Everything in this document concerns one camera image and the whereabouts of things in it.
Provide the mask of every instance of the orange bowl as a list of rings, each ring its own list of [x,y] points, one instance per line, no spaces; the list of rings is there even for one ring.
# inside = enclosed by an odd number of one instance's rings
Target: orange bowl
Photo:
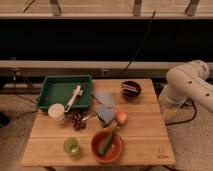
[[[92,153],[93,156],[95,158],[96,161],[100,162],[100,163],[113,163],[115,162],[121,152],[123,151],[123,140],[121,139],[121,137],[115,133],[112,142],[107,150],[107,152],[105,153],[104,156],[99,156],[98,154],[98,149],[100,148],[100,146],[102,145],[104,139],[106,138],[106,136],[109,134],[108,130],[102,130],[98,133],[95,134],[95,136],[92,138]]]

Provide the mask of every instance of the green cup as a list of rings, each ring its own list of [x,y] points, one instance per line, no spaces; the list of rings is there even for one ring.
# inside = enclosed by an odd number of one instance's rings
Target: green cup
[[[64,151],[69,154],[70,156],[75,156],[79,153],[80,151],[80,146],[78,143],[78,140],[74,137],[68,138],[64,142]]]

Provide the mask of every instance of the black panel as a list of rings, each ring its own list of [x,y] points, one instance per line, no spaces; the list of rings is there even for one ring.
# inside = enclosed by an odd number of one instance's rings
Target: black panel
[[[0,58],[130,60],[149,20],[0,20]],[[153,20],[137,61],[213,61],[212,20]]]

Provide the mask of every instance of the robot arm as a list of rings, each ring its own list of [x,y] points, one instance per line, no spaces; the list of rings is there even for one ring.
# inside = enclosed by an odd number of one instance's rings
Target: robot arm
[[[200,60],[176,66],[167,72],[168,85],[161,92],[163,105],[180,106],[186,98],[191,98],[213,112],[213,86],[205,80],[209,67]]]

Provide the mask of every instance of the green plastic tray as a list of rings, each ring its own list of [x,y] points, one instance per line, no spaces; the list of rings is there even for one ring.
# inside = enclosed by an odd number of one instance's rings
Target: green plastic tray
[[[92,91],[90,75],[47,76],[43,82],[36,107],[45,112],[54,103],[61,103],[65,107],[73,96],[73,90],[79,84],[83,90],[83,95],[77,96],[70,110],[88,108],[91,104]]]

